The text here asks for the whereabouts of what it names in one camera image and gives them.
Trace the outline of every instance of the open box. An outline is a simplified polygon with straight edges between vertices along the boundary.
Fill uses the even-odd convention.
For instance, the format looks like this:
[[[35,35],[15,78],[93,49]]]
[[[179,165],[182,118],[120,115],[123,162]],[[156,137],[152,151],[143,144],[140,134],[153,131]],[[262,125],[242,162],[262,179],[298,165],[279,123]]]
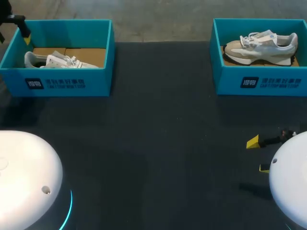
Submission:
[[[30,20],[27,45],[17,29],[0,63],[0,75],[12,96],[109,96],[115,54],[110,20]],[[98,69],[26,69],[27,51],[47,55],[54,50],[91,60]]]
[[[296,63],[274,65],[229,65],[221,47],[240,35],[271,30],[278,35],[298,36]],[[217,94],[307,96],[307,25],[304,20],[214,19],[210,40],[213,80]]]

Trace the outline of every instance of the dark tabletop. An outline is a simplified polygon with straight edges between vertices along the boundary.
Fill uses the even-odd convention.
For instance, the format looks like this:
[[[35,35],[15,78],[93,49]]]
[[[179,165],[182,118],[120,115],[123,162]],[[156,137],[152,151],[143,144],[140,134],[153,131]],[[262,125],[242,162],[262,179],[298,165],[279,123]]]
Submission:
[[[286,230],[268,174],[307,99],[217,96],[208,42],[117,43],[108,98],[2,99],[3,129],[49,142],[72,185],[78,230]]]

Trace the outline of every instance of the sneaker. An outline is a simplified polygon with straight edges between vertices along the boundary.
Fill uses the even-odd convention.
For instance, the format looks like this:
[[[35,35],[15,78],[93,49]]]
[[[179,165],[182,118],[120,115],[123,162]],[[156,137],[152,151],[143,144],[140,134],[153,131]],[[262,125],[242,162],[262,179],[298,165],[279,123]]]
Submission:
[[[75,56],[70,58],[62,55],[58,51],[54,51],[48,56],[27,52],[24,56],[24,65],[26,68],[98,68],[77,60]]]
[[[250,65],[256,60],[266,60],[276,65],[290,66],[296,49],[295,33],[280,36],[270,30],[251,33],[248,37],[240,36],[240,41],[232,41],[224,47],[227,57],[243,65]]]

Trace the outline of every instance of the concrete floor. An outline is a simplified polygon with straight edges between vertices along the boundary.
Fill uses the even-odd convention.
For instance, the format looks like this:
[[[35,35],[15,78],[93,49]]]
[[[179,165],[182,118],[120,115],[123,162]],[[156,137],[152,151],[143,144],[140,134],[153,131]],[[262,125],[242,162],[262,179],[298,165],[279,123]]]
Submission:
[[[112,19],[117,41],[208,41],[213,18],[306,19],[306,0],[10,0],[27,19]],[[11,39],[14,25],[0,30]]]

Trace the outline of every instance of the white dome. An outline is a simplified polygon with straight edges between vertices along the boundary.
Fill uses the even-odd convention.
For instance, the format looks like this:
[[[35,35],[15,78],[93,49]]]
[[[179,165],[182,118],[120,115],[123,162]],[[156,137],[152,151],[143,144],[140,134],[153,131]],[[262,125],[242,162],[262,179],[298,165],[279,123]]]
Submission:
[[[282,212],[307,229],[307,132],[292,137],[276,152],[270,188]]]
[[[63,170],[55,150],[42,138],[0,131],[0,229],[23,230],[51,207]]]

